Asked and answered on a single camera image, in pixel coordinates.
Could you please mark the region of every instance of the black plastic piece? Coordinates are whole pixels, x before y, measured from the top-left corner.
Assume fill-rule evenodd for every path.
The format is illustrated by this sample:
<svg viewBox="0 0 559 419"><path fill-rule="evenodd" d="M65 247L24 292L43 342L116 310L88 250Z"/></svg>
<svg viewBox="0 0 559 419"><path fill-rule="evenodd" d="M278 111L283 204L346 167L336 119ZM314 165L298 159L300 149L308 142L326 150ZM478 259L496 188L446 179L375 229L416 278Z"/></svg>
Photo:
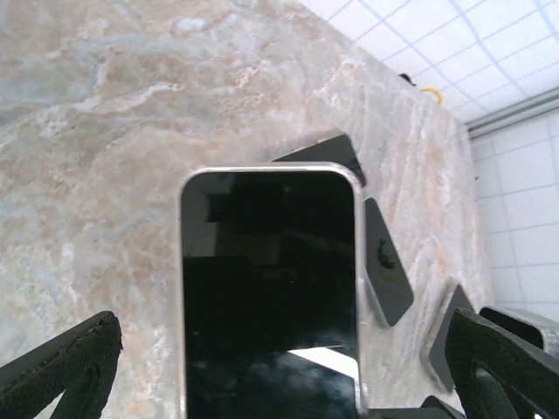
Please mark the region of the black plastic piece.
<svg viewBox="0 0 559 419"><path fill-rule="evenodd" d="M388 326L394 326L413 304L413 290L376 201L365 201L367 274Z"/></svg>
<svg viewBox="0 0 559 419"><path fill-rule="evenodd" d="M446 301L445 299L445 302L447 302L447 305L442 307L442 310L444 311L438 315L438 318L435 319L433 323L440 323L440 326L432 343L431 349L429 350L429 363L432 370L438 377L438 382L444 386L446 391L451 392L454 389L454 382L452 380L451 370L448 367L448 363L445 358L445 345L448 328L451 324L453 313L457 308L467 308L472 310L473 307L461 285L456 285L454 287L450 301Z"/></svg>
<svg viewBox="0 0 559 419"><path fill-rule="evenodd" d="M351 170L361 182L362 187L367 186L365 174L357 160L351 140L346 134L302 148L274 161L329 161L338 163Z"/></svg>
<svg viewBox="0 0 559 419"><path fill-rule="evenodd" d="M536 326L506 315L493 309L492 307L483 307L480 311L480 316L492 321L495 325L508 330L510 333L515 334L519 338L524 339L526 342L531 343L535 347L544 350L544 339L542 331ZM528 402L519 397L514 391L506 390L507 396L514 407L514 411L520 419L533 419L535 410Z"/></svg>
<svg viewBox="0 0 559 419"><path fill-rule="evenodd" d="M454 407L451 405L443 402L442 400L438 399L434 395L430 395L427 397L423 403L421 404L422 408L435 408L438 410L442 410L445 412L449 418L451 419L465 419L463 413L458 412Z"/></svg>
<svg viewBox="0 0 559 419"><path fill-rule="evenodd" d="M467 418L517 417L503 390L559 417L559 361L473 311L454 312L445 355Z"/></svg>
<svg viewBox="0 0 559 419"><path fill-rule="evenodd" d="M35 417L65 391L53 419L99 418L121 350L121 328L111 312L36 347L0 368L0 417Z"/></svg>

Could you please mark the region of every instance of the tile grout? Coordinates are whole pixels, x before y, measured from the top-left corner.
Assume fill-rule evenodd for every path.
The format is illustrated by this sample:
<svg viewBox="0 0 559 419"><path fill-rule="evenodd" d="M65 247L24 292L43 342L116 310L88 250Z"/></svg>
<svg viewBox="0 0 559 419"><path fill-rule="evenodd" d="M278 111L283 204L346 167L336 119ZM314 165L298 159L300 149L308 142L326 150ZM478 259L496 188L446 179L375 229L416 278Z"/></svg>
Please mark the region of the tile grout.
<svg viewBox="0 0 559 419"><path fill-rule="evenodd" d="M503 57L502 59L500 59L499 62L503 61L504 59L510 58L510 57L516 55L518 52L522 52L522 51L526 50L527 48L529 48L529 47L531 47L531 46L534 46L535 44L537 44L537 43L539 43L539 42L541 42L541 41L545 41L546 39L549 39L549 38L552 38L552 37L553 37L552 35L549 35L548 37L545 37L545 38L542 38L542 39L538 39L538 40L535 41L534 43L532 43L532 44L530 44L530 45L526 45L526 46L522 47L521 49L519 49L519 50L517 50L517 51L515 51L515 52L512 52L512 53L510 53L510 54L508 54L508 55L506 55L505 57ZM526 78L528 78L528 77L530 77L530 76L533 76L533 75L536 74L537 72L540 72L541 70L545 70L546 68L550 68L551 66L557 65L558 63L559 63L559 60L557 60L555 63L546 65L546 66L544 66L544 67L542 67L542 68L538 68L537 70L535 70L535 71L533 71L533 72L529 72L528 74L526 74L526 75L524 75L524 76L522 76L522 77L519 77L518 79L516 79L516 81L522 81L523 79L526 79ZM493 63L491 63L491 64L489 64L489 65L486 65L485 67L480 68L479 70L476 70L475 72L472 72L472 73L468 74L467 76L463 77L462 79L456 80L456 81L453 82L451 85L445 86L445 87L443 87L443 89L441 89L441 90L444 90L444 89L446 89L447 87L450 87L450 86L454 86L454 84L459 83L460 81L463 81L463 80L467 79L468 77L474 76L474 75L478 74L479 72L483 72L484 70L486 70L487 68L489 68L489 67L491 67L491 66L493 66ZM496 92L497 90L501 89L502 87L510 86L511 84L512 84L512 83L506 83L505 85L502 85L502 86L499 86L499 87L495 87L494 89L490 90L490 91L487 92L487 93L483 93L483 94L481 94L480 96L476 96L476 98L475 98L474 100L481 99L481 98L483 98L484 96L487 96L487 95L490 94L490 93L494 93L494 92Z"/></svg>
<svg viewBox="0 0 559 419"><path fill-rule="evenodd" d="M541 144L541 143L543 143L543 142L546 142L546 141L549 141L549 140L553 140L554 138L555 138L555 136L554 136L554 137L551 137L551 138L546 137L546 138L544 138L543 140L538 140L538 141L535 141L535 142L530 142L529 144L525 144L524 146L519 146L519 147L516 147L516 148L511 148L510 150L503 151L503 152L500 152L500 153L495 153L494 155L497 155L497 156L508 155L508 154L510 154L510 153L512 153L512 152L514 152L514 151L522 150L523 148L529 148L529 147L535 146L535 145L537 145L537 144ZM492 157L493 157L493 156L491 155L491 156L489 156L489 157L484 157L484 158L482 158L482 159L474 160L473 162L474 162L474 163L477 163L477 162L479 162L479 161L490 160Z"/></svg>
<svg viewBox="0 0 559 419"><path fill-rule="evenodd" d="M490 37L492 37L492 36L494 36L494 35L497 35L498 33L503 32L505 29L508 29L508 28L510 28L511 26L514 26L515 24L518 24L522 19L525 19L526 17L532 16L532 15L534 15L535 13L537 13L537 10L533 10L533 11L529 12L527 15L524 15L524 16L520 17L519 19L515 20L514 22L512 22L512 23L510 23L510 24L508 24L508 25L506 25L506 26L503 26L503 27L500 28L499 30L497 30L497 31L495 31L495 32L493 32L493 33L490 33L489 35L487 35L487 36L485 36L485 37L483 37L483 38L480 38L480 41L488 40ZM523 46L523 47L522 47L521 49L519 49L518 51L512 52L512 53L506 55L505 57L500 58L498 61L502 61L502 60L505 59L505 58L508 58L508 57L510 57L510 56L512 56L512 55L515 55L515 53L520 52L520 51L523 51L524 49L528 48L529 46L531 46L531 45L533 45L533 44L536 44L536 43L542 41L543 39L551 38L552 36L553 36L553 35L549 35L549 36L547 36L547 37L545 37L545 38L538 39L537 41L533 42L532 44ZM434 65L443 64L445 61L447 61L447 60L449 60L449 59L451 59L451 58L456 57L456 56L459 55L460 53L462 53L462 52L464 52L465 50L468 50L468 49L470 49L470 48L472 48L473 46L476 46L476 45L477 45L477 44L471 44L471 45L467 46L466 48L464 48L464 49L462 49L462 50L460 50L460 51L458 51L458 52L455 52L455 53L453 53L452 55L446 57L445 59L443 59L443 60L441 60L441 61L435 63ZM420 75L420 74L423 73L423 72L426 72L427 70L423 70L422 72L419 72L419 73L416 74L414 77L417 77L418 75Z"/></svg>
<svg viewBox="0 0 559 419"><path fill-rule="evenodd" d="M495 155L495 143L494 143L493 140L489 140L489 143L491 145L491 150L493 152L493 163L495 164L495 173L497 175L497 184L499 185L499 190L502 191L503 190L502 180L500 178L499 166L497 164L497 156ZM514 270L514 273L516 274L516 281L517 281L517 284L518 284L518 289L520 290L520 293L521 293L523 304L524 304L524 306L526 306L526 293L524 292L524 285L522 284L522 281L521 281L521 275L518 272L518 257L516 255L516 249L514 247L513 234L510 232L510 216L508 214L507 205L505 203L505 196L501 196L500 200L501 200L501 203L503 205L503 211L505 213L505 225L507 226L507 230L509 230L507 232L508 243L511 247L511 251L513 252L514 265L516 266L515 270Z"/></svg>
<svg viewBox="0 0 559 419"><path fill-rule="evenodd" d="M549 20L549 16L545 13L545 11L543 11L544 6L542 6L542 3L540 2L540 0L535 0L535 7L538 10L538 13L542 17L545 24L548 26L551 33L555 36L557 43L559 43L559 31L556 30L553 23Z"/></svg>
<svg viewBox="0 0 559 419"><path fill-rule="evenodd" d="M363 4L363 0L357 0L359 3ZM448 24L451 24L452 22L454 22L455 20L459 20L463 14L467 13L468 11L470 11L471 9L475 9L476 7L478 7L480 4L484 3L486 0L482 0L480 3L475 4L474 6L464 10L463 12L459 13L456 17L453 17L451 20L444 22L443 24L441 24L440 26L438 26L437 28L433 29L432 31L426 33L425 35L423 35L422 37L420 37L419 39L416 39L414 42L408 42L405 38L402 38L402 40L407 44L407 45L411 45L411 44L416 44L419 41L424 40L425 38L429 37L430 35L432 35L433 33L435 33L436 31L443 29L445 26L447 26ZM402 4L401 6L399 6L397 9L395 9L393 12L391 12L389 15L387 15L383 20L381 20L380 22L378 22L377 24L373 25L373 27L371 27L368 31L372 31L373 29L375 29L379 24L384 23L384 21L386 19L388 19L389 17L391 17L392 15L394 15L397 11L399 11L400 9L402 9L404 6L408 5L409 3L411 3L412 0L407 0L407 2L405 2L404 4ZM396 52L394 52L391 56L387 57L388 58L392 58L395 55L397 55L398 53L402 52L403 50L405 50L407 48L407 46L405 48L402 48L401 50L398 50Z"/></svg>
<svg viewBox="0 0 559 419"><path fill-rule="evenodd" d="M554 225L559 225L559 221L554 221L553 223L544 223L544 224L537 224L537 225L530 225L528 227L518 227L515 229L508 229L508 230L499 230L499 231L488 231L486 236L492 236L495 234L503 234L503 233L512 233L514 231L525 231L525 230L532 230L538 229L540 227L552 227Z"/></svg>
<svg viewBox="0 0 559 419"><path fill-rule="evenodd" d="M559 262L548 262L546 264L519 264L518 266L512 266L510 264L505 264L503 266L490 266L489 269L520 269L520 268L538 268L544 266L559 266Z"/></svg>
<svg viewBox="0 0 559 419"><path fill-rule="evenodd" d="M553 37L553 36L548 36L548 37L546 37L546 38L542 38L542 39L540 39L539 41L534 42L534 44L537 44L538 42L544 41L544 40L549 39L549 38L552 38L552 37ZM505 58L512 57L512 56L515 55L517 52L513 52L512 54L509 54L509 55L507 55ZM482 70L485 70L485 69L489 68L491 65L493 65L493 64L486 65L486 66L483 67L482 69L480 69L480 70L478 70L478 71L476 71L476 72L473 72L472 74L469 74L469 75L465 76L464 78L458 80L457 83L460 82L460 81L462 81L463 79L467 79L467 78L470 77L471 75L474 75L474 74L476 74L476 73L478 73L478 72L480 72L480 71L482 71ZM519 77L516 81L523 81L524 79L527 79L528 77L533 76L534 74L537 74L538 72L542 72L543 70L547 70L547 69L549 69L550 67L553 67L553 66L555 66L555 65L559 65L559 60L557 60L556 62L551 63L551 64L549 64L549 65L545 65L544 67L538 68L537 70L534 70L533 72L530 72L530 73L528 73L528 74L526 74L526 75L524 75L524 76L522 76L522 77ZM444 89L446 89L447 87L452 87L452 86L454 86L454 84L447 85L447 86L445 86L443 89L441 89L441 91L444 90ZM489 95L489 94L495 93L495 92L497 92L499 89L502 89L502 88L507 87L507 86L514 86L514 85L513 85L512 83L508 83L508 84L506 84L506 85L496 87L496 88L494 88L493 90L490 90L490 91L487 92L487 93L484 93L484 94L482 94L482 95L480 95L480 96L477 96L476 98L472 99L472 100L469 101L469 102L466 102L466 103L464 103L464 104L462 104L462 105L459 105L459 106L456 106L456 107L453 107L453 108L449 109L449 112L453 112L453 111L455 111L456 109L459 109L460 107L463 107L463 106L468 105L468 104L470 104L470 103L474 103L474 104L477 105L477 104L479 103L479 102L478 102L479 99L482 99L482 98L484 98L485 96L487 96L487 95Z"/></svg>
<svg viewBox="0 0 559 419"><path fill-rule="evenodd" d="M553 172L555 174L556 183L559 185L559 161L557 161L557 151L555 146L555 136L551 132L551 121L549 120L552 113L544 114L545 127L548 132L549 147L551 148L551 162L553 164Z"/></svg>
<svg viewBox="0 0 559 419"><path fill-rule="evenodd" d="M378 13L376 13L376 12L375 12L373 9L371 9L370 7L369 7L369 10L370 10L378 19L380 19ZM397 29L396 29L394 26L392 26L392 25L389 24L388 22L385 22L384 24L385 24L390 30L392 30L394 33L396 33L401 39L405 39L405 37L403 37L403 36L397 31ZM433 68L436 72L438 72L438 74L439 74L443 79L445 79L447 83L449 83L449 84L451 83L451 81L450 81L438 68L433 67L432 62L431 62L421 51L418 51L418 49L415 47L414 44L408 43L408 47L409 47L412 51L414 51L419 57L421 57L421 59L422 59L425 63L427 63L427 65L429 65L429 66L430 66L431 68ZM458 88L457 86L456 86L455 88L456 88L456 90L458 90L460 93L462 93L464 96L466 96L470 101L473 100L472 97L471 97L469 94L467 94L466 92L464 92L462 89ZM480 107L484 112L487 112L487 110L486 110L482 105L479 105L479 107Z"/></svg>
<svg viewBox="0 0 559 419"><path fill-rule="evenodd" d="M452 4L456 10L461 11L460 6L458 6L455 3L455 0L448 0L450 4ZM522 89L520 86L518 86L518 84L516 83L516 81L514 80L514 78L508 74L508 72L505 71L504 68L501 67L501 65L497 62L497 60L495 60L495 57L493 56L493 54L487 49L487 47L484 45L483 40L481 39L479 33L475 30L475 28L473 27L472 22L470 22L470 20L466 17L463 16L462 19L464 20L464 23L468 26L468 28L470 29L470 31L473 34L473 38L475 39L476 44L481 48L481 50L487 55L487 57L489 58L489 60L493 63L493 65L495 67L497 67L497 69L505 76L506 79L508 79L509 83L513 83L514 86L521 92L524 94L524 99L528 98L528 95L526 94L526 92L524 92L524 89Z"/></svg>
<svg viewBox="0 0 559 419"><path fill-rule="evenodd" d="M331 17L329 17L328 19L325 19L326 22L330 23L330 21L336 17L342 10L344 10L346 7L349 6L349 4L352 2L353 0L348 0L340 9L338 9Z"/></svg>
<svg viewBox="0 0 559 419"><path fill-rule="evenodd" d="M499 194L492 194L492 195L486 195L486 196L478 196L478 200L481 199L487 199L487 198L496 198L497 196L506 196L506 195L512 195L512 194L516 194L518 192L528 192L530 190L538 190L538 189L544 189L544 188L550 188L552 186L556 186L557 183L548 183L546 185L542 185L542 186L533 186L531 188L524 188L524 189L517 189L517 190L513 190L511 192L500 192Z"/></svg>
<svg viewBox="0 0 559 419"><path fill-rule="evenodd" d="M369 6L368 4L366 4L366 3L364 3L363 0L357 0L357 1L361 4L361 6L363 6L364 8L366 8L366 9L368 9L369 11L372 12L370 6ZM389 13L388 15L386 15L386 16L383 17L383 18L380 18L379 16L377 16L377 17L380 18L380 20L379 20L376 24L373 24L370 28L368 28L368 29L367 29L358 39L356 39L355 41L357 42L359 39L363 38L363 37L364 37L365 35L367 35L369 32L373 31L378 25L383 24L384 21L385 21L386 19L388 19L389 17L393 16L397 11L399 11L400 9L402 9L404 6L407 6L407 5L410 4L412 1L413 1L413 0L407 0L404 4L399 5L399 6L396 7L391 13Z"/></svg>

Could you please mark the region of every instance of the smartphone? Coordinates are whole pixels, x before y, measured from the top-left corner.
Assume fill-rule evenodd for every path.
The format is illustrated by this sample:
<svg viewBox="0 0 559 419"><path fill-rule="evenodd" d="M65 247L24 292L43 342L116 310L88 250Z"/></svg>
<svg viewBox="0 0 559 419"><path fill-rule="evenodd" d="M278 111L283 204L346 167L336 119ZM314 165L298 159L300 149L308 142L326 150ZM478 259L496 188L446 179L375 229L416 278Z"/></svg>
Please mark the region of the smartphone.
<svg viewBox="0 0 559 419"><path fill-rule="evenodd" d="M367 186L367 179L361 164L359 164L351 140L346 134L340 134L317 142L312 146L293 151L275 161L331 161L351 170L359 179L361 186L363 188Z"/></svg>
<svg viewBox="0 0 559 419"><path fill-rule="evenodd" d="M356 419L361 186L332 163L206 168L181 196L189 419Z"/></svg>
<svg viewBox="0 0 559 419"><path fill-rule="evenodd" d="M459 285L456 279L450 278L438 315L431 325L420 354L429 376L441 390L448 393L454 390L454 381L446 363L446 336L452 315L457 308L473 310L472 303L466 296L462 285Z"/></svg>
<svg viewBox="0 0 559 419"><path fill-rule="evenodd" d="M370 297L380 326L394 326L413 304L413 290L376 201L365 201L365 242Z"/></svg>

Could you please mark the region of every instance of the white tile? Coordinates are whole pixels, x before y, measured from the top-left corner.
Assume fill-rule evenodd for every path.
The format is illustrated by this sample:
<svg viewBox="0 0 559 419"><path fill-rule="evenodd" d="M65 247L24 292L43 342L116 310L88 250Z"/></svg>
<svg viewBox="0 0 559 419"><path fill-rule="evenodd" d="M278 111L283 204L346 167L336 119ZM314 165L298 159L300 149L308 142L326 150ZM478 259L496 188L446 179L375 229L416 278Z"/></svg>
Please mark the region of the white tile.
<svg viewBox="0 0 559 419"><path fill-rule="evenodd" d="M456 86L459 86L473 99L475 99L506 84L508 84L507 77L505 77L505 75L495 65L490 65L489 67L462 79L456 83Z"/></svg>
<svg viewBox="0 0 559 419"><path fill-rule="evenodd" d="M476 162L474 165L477 195L479 198L500 193L499 178L494 159Z"/></svg>
<svg viewBox="0 0 559 419"><path fill-rule="evenodd" d="M491 270L491 282L495 301L523 301L516 268Z"/></svg>
<svg viewBox="0 0 559 419"><path fill-rule="evenodd" d="M554 137L551 140L551 147L553 150L554 164L556 165L557 179L559 179L559 137Z"/></svg>
<svg viewBox="0 0 559 419"><path fill-rule="evenodd" d="M381 18L387 17L408 0L363 0Z"/></svg>
<svg viewBox="0 0 559 419"><path fill-rule="evenodd" d="M433 87L441 90L448 86L448 81L440 75L434 68L428 68L424 72L414 75L413 82L418 85L418 88L425 89L426 87Z"/></svg>
<svg viewBox="0 0 559 419"><path fill-rule="evenodd" d="M454 86L445 87L440 91L440 94L443 95L443 106L449 110L470 101L467 96L459 92Z"/></svg>
<svg viewBox="0 0 559 419"><path fill-rule="evenodd" d="M497 155L503 192L514 192L555 183L556 175L547 141Z"/></svg>
<svg viewBox="0 0 559 419"><path fill-rule="evenodd" d="M414 0L386 21L406 40L416 42L457 15L458 11L448 0Z"/></svg>
<svg viewBox="0 0 559 419"><path fill-rule="evenodd" d="M514 302L500 302L500 301L495 301L495 305L497 307L503 307L503 308L508 308L508 309L512 309L512 310L524 310L526 308L526 304L524 302L521 303L514 303Z"/></svg>
<svg viewBox="0 0 559 419"><path fill-rule="evenodd" d="M522 266L518 273L527 302L559 301L559 264Z"/></svg>
<svg viewBox="0 0 559 419"><path fill-rule="evenodd" d="M551 31L543 17L539 13L533 13L488 39L484 39L483 45L494 59L500 60L549 35L551 35Z"/></svg>
<svg viewBox="0 0 559 419"><path fill-rule="evenodd" d="M329 20L348 0L300 0L315 15Z"/></svg>
<svg viewBox="0 0 559 419"><path fill-rule="evenodd" d="M518 265L559 263L559 224L512 231Z"/></svg>
<svg viewBox="0 0 559 419"><path fill-rule="evenodd" d="M559 2L557 0L552 1L543 8L543 12L548 16L556 31L559 31Z"/></svg>
<svg viewBox="0 0 559 419"><path fill-rule="evenodd" d="M503 59L500 66L513 79L519 79L556 62L559 62L559 45L550 37Z"/></svg>
<svg viewBox="0 0 559 419"><path fill-rule="evenodd" d="M378 18L369 9L354 0L332 17L329 22L346 37L355 41L377 24Z"/></svg>
<svg viewBox="0 0 559 419"><path fill-rule="evenodd" d="M491 64L487 54L474 45L438 64L437 68L454 83Z"/></svg>
<svg viewBox="0 0 559 419"><path fill-rule="evenodd" d="M381 61L403 50L407 43L385 24L375 26L357 44Z"/></svg>
<svg viewBox="0 0 559 419"><path fill-rule="evenodd" d="M556 87L559 84L559 63L542 68L516 81L518 86L530 96L537 96Z"/></svg>
<svg viewBox="0 0 559 419"><path fill-rule="evenodd" d="M466 13L480 38L526 16L535 10L535 3L527 0L486 0Z"/></svg>
<svg viewBox="0 0 559 419"><path fill-rule="evenodd" d="M485 135L472 141L472 158L474 161L486 159L492 155L493 146Z"/></svg>
<svg viewBox="0 0 559 419"><path fill-rule="evenodd" d="M544 116L524 120L491 134L495 153L502 154L516 148L528 146L548 138L548 127Z"/></svg>
<svg viewBox="0 0 559 419"><path fill-rule="evenodd" d="M484 233L507 230L505 205L502 196L480 198L478 207L480 208L481 227Z"/></svg>
<svg viewBox="0 0 559 419"><path fill-rule="evenodd" d="M395 56L385 59L383 62L398 74L400 72L414 74L429 68L429 63L411 48L406 48Z"/></svg>
<svg viewBox="0 0 559 419"><path fill-rule="evenodd" d="M473 102L466 103L465 105L456 107L452 110L452 113L464 122L470 122L472 120L477 120L478 118L487 114L481 107Z"/></svg>
<svg viewBox="0 0 559 419"><path fill-rule="evenodd" d="M559 222L559 191L556 185L516 192L504 198L511 229Z"/></svg>
<svg viewBox="0 0 559 419"><path fill-rule="evenodd" d="M454 4L460 7L461 11L467 11L476 4L480 4L484 0L454 0Z"/></svg>
<svg viewBox="0 0 559 419"><path fill-rule="evenodd" d="M552 137L559 136L559 109L545 115L549 124L549 133Z"/></svg>
<svg viewBox="0 0 559 419"><path fill-rule="evenodd" d="M455 19L417 41L415 46L429 61L439 63L474 44L475 38L468 25Z"/></svg>
<svg viewBox="0 0 559 419"><path fill-rule="evenodd" d="M526 95L518 90L515 85L510 84L484 94L475 101L481 104L487 111L496 112L524 99L527 99Z"/></svg>
<svg viewBox="0 0 559 419"><path fill-rule="evenodd" d="M486 236L489 264L492 268L515 265L513 246L510 243L509 234L506 232Z"/></svg>
<svg viewBox="0 0 559 419"><path fill-rule="evenodd" d="M529 312L539 314L548 319L559 321L559 304L550 303L527 303L526 309Z"/></svg>

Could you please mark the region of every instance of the marble countertop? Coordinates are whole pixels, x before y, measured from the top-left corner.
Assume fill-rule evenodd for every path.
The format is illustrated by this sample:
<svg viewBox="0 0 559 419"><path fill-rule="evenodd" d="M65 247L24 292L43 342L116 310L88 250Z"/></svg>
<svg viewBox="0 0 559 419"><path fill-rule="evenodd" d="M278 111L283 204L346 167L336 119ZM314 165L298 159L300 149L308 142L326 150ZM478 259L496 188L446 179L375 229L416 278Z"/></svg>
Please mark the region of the marble countertop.
<svg viewBox="0 0 559 419"><path fill-rule="evenodd" d="M416 293L394 329L363 326L369 404L441 395L418 354L447 277L476 308L492 301L461 122L295 1L0 9L0 365L111 310L124 352L104 417L178 417L182 181L335 129Z"/></svg>

